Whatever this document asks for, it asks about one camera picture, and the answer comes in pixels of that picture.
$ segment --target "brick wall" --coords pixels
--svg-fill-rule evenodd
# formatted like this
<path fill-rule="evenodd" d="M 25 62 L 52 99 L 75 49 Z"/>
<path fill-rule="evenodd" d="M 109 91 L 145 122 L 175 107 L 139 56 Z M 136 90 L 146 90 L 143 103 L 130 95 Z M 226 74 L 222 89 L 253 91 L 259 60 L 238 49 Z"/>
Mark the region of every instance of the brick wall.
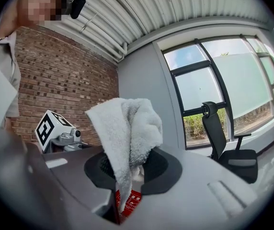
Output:
<path fill-rule="evenodd" d="M 49 109 L 79 128 L 83 141 L 99 145 L 84 111 L 119 96 L 116 65 L 40 26 L 18 30 L 16 58 L 21 72 L 16 133 L 37 142 L 34 129 Z"/>

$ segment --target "chair armrest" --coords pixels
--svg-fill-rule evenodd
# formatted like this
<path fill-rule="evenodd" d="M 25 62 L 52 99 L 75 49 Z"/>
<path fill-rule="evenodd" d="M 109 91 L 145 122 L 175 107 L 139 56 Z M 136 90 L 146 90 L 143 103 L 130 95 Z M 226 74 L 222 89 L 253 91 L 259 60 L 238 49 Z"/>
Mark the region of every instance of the chair armrest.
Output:
<path fill-rule="evenodd" d="M 246 137 L 246 136 L 250 136 L 250 135 L 252 135 L 252 134 L 251 133 L 243 133 L 243 134 L 234 135 L 234 138 Z"/>
<path fill-rule="evenodd" d="M 242 138 L 244 138 L 246 136 L 250 136 L 250 135 L 251 135 L 251 133 L 234 135 L 234 138 L 238 138 L 238 142 L 237 142 L 235 150 L 239 150 L 239 148 L 241 146 Z"/>

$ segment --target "gray wall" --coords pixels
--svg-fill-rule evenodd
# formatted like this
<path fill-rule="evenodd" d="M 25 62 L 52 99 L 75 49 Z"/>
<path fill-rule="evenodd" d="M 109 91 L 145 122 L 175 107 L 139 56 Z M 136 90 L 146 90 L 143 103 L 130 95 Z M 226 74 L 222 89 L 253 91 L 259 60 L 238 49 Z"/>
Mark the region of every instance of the gray wall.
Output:
<path fill-rule="evenodd" d="M 125 57 L 118 64 L 119 96 L 151 100 L 162 120 L 164 144 L 184 149 L 184 136 L 179 145 L 174 107 L 167 85 L 171 76 L 166 79 L 160 60 L 152 43 Z M 179 132 L 183 134 L 183 125 Z"/>

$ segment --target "office chair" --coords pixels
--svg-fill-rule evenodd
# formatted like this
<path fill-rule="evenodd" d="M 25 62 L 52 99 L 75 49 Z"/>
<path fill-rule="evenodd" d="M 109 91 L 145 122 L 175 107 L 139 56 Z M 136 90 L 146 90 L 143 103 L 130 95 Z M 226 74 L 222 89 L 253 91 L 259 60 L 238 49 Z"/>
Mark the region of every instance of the office chair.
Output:
<path fill-rule="evenodd" d="M 258 166 L 257 155 L 254 150 L 240 150 L 244 137 L 251 134 L 235 135 L 238 139 L 235 150 L 224 151 L 227 144 L 222 125 L 217 114 L 218 108 L 214 102 L 204 102 L 202 122 L 207 133 L 210 144 L 213 148 L 211 158 L 223 167 L 241 177 L 247 183 L 254 183 L 257 179 Z"/>

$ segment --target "window frame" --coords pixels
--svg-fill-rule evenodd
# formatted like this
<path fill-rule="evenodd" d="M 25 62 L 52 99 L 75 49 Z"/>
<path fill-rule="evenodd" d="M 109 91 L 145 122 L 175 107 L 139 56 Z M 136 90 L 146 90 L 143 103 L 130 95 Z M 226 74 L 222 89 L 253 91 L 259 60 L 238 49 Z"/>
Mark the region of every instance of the window frame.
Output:
<path fill-rule="evenodd" d="M 240 35 L 240 37 L 243 39 L 243 40 L 246 40 L 247 38 L 255 38 L 257 40 L 259 40 L 262 44 L 263 42 L 255 35 L 254 37 L 251 37 L 251 36 L 243 36 L 242 34 Z M 274 60 L 273 60 L 273 57 L 268 53 L 268 52 L 261 52 L 261 53 L 257 53 L 254 48 L 252 47 L 252 45 L 246 40 L 246 42 L 249 44 L 249 46 L 251 47 L 251 49 L 253 50 L 253 52 L 258 56 L 258 60 L 259 60 L 259 63 L 262 67 L 262 70 L 263 72 L 265 73 L 266 75 L 266 79 L 267 79 L 267 85 L 269 86 L 270 88 L 270 95 L 271 95 L 271 98 L 272 98 L 272 101 L 271 101 L 271 112 L 272 112 L 272 115 L 273 115 L 273 118 L 274 118 L 274 93 L 273 93 L 273 90 L 274 90 L 274 83 L 271 84 L 270 83 L 270 79 L 269 79 L 269 76 L 267 74 L 267 71 L 263 65 L 263 62 L 261 61 L 261 58 L 263 57 L 268 57 L 270 60 L 271 60 L 271 63 L 273 65 L 273 68 L 274 68 Z"/>
<path fill-rule="evenodd" d="M 256 35 L 255 36 L 251 36 L 251 35 L 243 36 L 242 34 L 240 34 L 240 35 L 227 35 L 227 36 L 214 36 L 214 37 L 208 37 L 208 38 L 202 38 L 202 39 L 195 38 L 194 41 L 183 43 L 183 44 L 180 44 L 180 45 L 177 45 L 177 46 L 174 46 L 174 47 L 171 47 L 171 48 L 168 48 L 168 49 L 162 51 L 162 54 L 164 56 L 165 54 L 167 54 L 169 52 L 172 52 L 172 51 L 175 51 L 175 50 L 178 50 L 180 48 L 196 45 L 199 48 L 199 50 L 201 51 L 201 53 L 203 54 L 203 56 L 205 57 L 205 60 L 203 60 L 203 61 L 196 62 L 196 63 L 193 63 L 193 64 L 189 64 L 189 65 L 186 65 L 186 66 L 182 66 L 180 68 L 173 69 L 173 70 L 169 69 L 169 73 L 171 75 L 173 85 L 175 87 L 175 92 L 176 92 L 176 95 L 177 95 L 177 98 L 178 98 L 178 101 L 179 101 L 180 111 L 181 111 L 181 115 L 182 115 L 183 130 L 184 130 L 184 141 L 185 141 L 185 149 L 186 150 L 194 150 L 194 149 L 199 149 L 199 148 L 210 147 L 210 142 L 207 142 L 206 144 L 200 143 L 199 145 L 194 144 L 194 145 L 187 146 L 185 125 L 184 125 L 184 119 L 183 118 L 186 117 L 186 116 L 201 114 L 202 113 L 202 107 L 191 109 L 191 110 L 184 110 L 182 97 L 181 97 L 179 87 L 177 85 L 175 77 L 186 74 L 186 73 L 189 73 L 189 72 L 192 72 L 192 71 L 203 69 L 203 68 L 210 68 L 212 73 L 213 73 L 213 76 L 216 80 L 217 86 L 219 88 L 220 94 L 221 94 L 222 99 L 223 99 L 222 102 L 217 103 L 217 107 L 218 107 L 218 109 L 225 108 L 225 110 L 226 110 L 226 122 L 227 122 L 227 133 L 228 133 L 228 137 L 226 137 L 226 139 L 227 139 L 227 141 L 234 141 L 234 118 L 233 118 L 232 106 L 231 106 L 230 98 L 229 98 L 229 95 L 228 95 L 228 91 L 227 91 L 227 88 L 225 86 L 223 78 L 222 78 L 222 76 L 221 76 L 221 74 L 220 74 L 213 58 L 210 56 L 210 54 L 208 53 L 208 51 L 205 49 L 205 47 L 202 44 L 202 42 L 223 40 L 223 39 L 234 39 L 234 38 L 242 39 L 244 41 L 245 45 L 248 47 L 248 49 L 257 56 L 258 63 L 261 66 L 262 74 L 264 74 L 264 76 L 266 78 L 267 87 L 268 87 L 268 90 L 270 92 L 270 97 L 272 99 L 270 101 L 270 108 L 271 108 L 272 117 L 268 118 L 267 120 L 262 121 L 261 123 L 257 124 L 256 126 L 254 126 L 252 128 L 241 131 L 241 133 L 242 132 L 253 132 L 253 131 L 259 129 L 260 127 L 262 127 L 263 125 L 269 123 L 272 119 L 274 119 L 274 94 L 273 94 L 274 84 L 270 84 L 268 74 L 267 74 L 267 72 L 264 68 L 264 65 L 263 65 L 262 61 L 260 60 L 260 58 L 261 57 L 269 57 L 272 64 L 273 64 L 273 66 L 274 66 L 274 61 L 272 59 L 272 56 L 267 52 L 266 53 L 265 52 L 257 53 L 254 50 L 254 48 L 252 47 L 252 45 L 249 43 L 247 38 L 255 38 L 255 39 L 259 40 L 261 43 L 263 43 L 263 42 Z"/>
<path fill-rule="evenodd" d="M 198 107 L 198 108 L 195 108 L 195 109 L 191 109 L 191 110 L 184 110 L 182 97 L 181 97 L 180 90 L 179 90 L 179 87 L 178 87 L 178 84 L 177 84 L 175 78 L 177 76 L 180 76 L 180 75 L 192 72 L 192 71 L 196 71 L 196 70 L 199 70 L 199 69 L 203 69 L 203 68 L 210 68 L 210 70 L 213 73 L 213 76 L 216 80 L 217 86 L 219 88 L 219 91 L 220 91 L 220 94 L 221 94 L 221 97 L 222 97 L 222 100 L 223 100 L 222 102 L 217 103 L 217 107 L 218 107 L 218 109 L 225 108 L 225 110 L 226 110 L 227 131 L 228 131 L 227 140 L 234 139 L 234 129 L 231 128 L 231 127 L 234 127 L 234 120 L 233 120 L 233 112 L 231 110 L 230 99 L 229 99 L 229 96 L 228 96 L 228 91 L 226 89 L 225 83 L 222 79 L 222 76 L 221 76 L 216 64 L 214 63 L 214 61 L 211 58 L 208 51 L 202 45 L 201 41 L 196 38 L 193 42 L 188 42 L 188 43 L 185 43 L 185 44 L 178 45 L 176 47 L 169 48 L 167 50 L 162 51 L 162 53 L 164 55 L 164 54 L 167 54 L 171 51 L 174 51 L 174 50 L 177 50 L 177 49 L 180 49 L 180 48 L 183 48 L 183 47 L 191 46 L 191 45 L 196 45 L 199 48 L 199 50 L 201 51 L 201 53 L 205 57 L 205 60 L 190 64 L 190 65 L 186 65 L 186 66 L 183 66 L 183 67 L 180 67 L 180 68 L 177 68 L 177 69 L 173 69 L 173 70 L 169 69 L 169 72 L 170 72 L 170 75 L 171 75 L 171 78 L 172 78 L 172 81 L 173 81 L 173 84 L 174 84 L 174 87 L 175 87 L 175 92 L 176 92 L 176 95 L 177 95 L 177 98 L 178 98 L 178 101 L 179 101 L 181 114 L 182 114 L 182 122 L 183 122 L 184 139 L 185 139 L 186 150 L 193 150 L 193 149 L 198 149 L 198 148 L 209 147 L 210 142 L 208 142 L 206 144 L 202 144 L 202 145 L 197 145 L 196 144 L 196 145 L 191 145 L 191 146 L 187 147 L 185 125 L 184 125 L 183 117 L 191 116 L 191 115 L 195 115 L 195 114 L 201 114 L 203 112 L 203 110 L 202 110 L 201 106 Z"/>

